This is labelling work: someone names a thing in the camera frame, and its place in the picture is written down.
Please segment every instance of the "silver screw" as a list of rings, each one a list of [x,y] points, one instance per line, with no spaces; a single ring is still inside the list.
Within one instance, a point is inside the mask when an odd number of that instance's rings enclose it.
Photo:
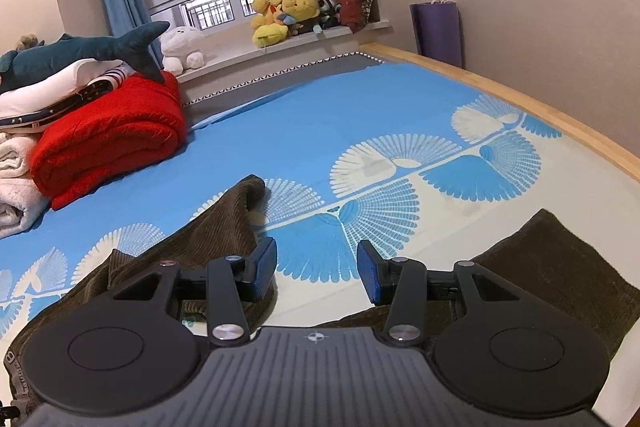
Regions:
[[[244,335],[244,329],[237,324],[220,324],[212,333],[219,341],[234,341]]]
[[[420,336],[420,330],[411,324],[398,324],[389,330],[389,336],[400,342],[408,342]]]

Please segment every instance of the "crosshair logo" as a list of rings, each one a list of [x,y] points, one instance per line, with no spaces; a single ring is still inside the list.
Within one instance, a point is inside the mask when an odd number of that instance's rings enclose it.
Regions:
[[[310,340],[314,344],[317,344],[318,342],[324,341],[326,338],[327,338],[327,335],[324,335],[324,334],[320,333],[319,331],[315,331],[314,333],[311,333],[311,334],[306,336],[306,339]]]

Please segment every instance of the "shark tail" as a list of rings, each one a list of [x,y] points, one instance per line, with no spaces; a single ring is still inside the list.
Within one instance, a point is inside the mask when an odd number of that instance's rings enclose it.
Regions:
[[[164,76],[149,51],[149,46],[167,31],[169,26],[166,21],[149,22],[118,37],[119,58],[145,78],[164,84]]]

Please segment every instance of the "white pillow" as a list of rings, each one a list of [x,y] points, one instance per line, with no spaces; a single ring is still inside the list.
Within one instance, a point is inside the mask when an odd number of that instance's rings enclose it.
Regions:
[[[94,78],[119,66],[121,60],[78,60],[46,80],[0,94],[0,118],[43,110],[86,87]]]

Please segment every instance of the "red blanket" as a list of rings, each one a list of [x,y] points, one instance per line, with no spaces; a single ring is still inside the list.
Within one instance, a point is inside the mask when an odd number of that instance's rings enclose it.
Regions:
[[[108,179],[168,158],[185,141],[175,77],[139,74],[48,127],[31,156],[31,176],[58,210]]]

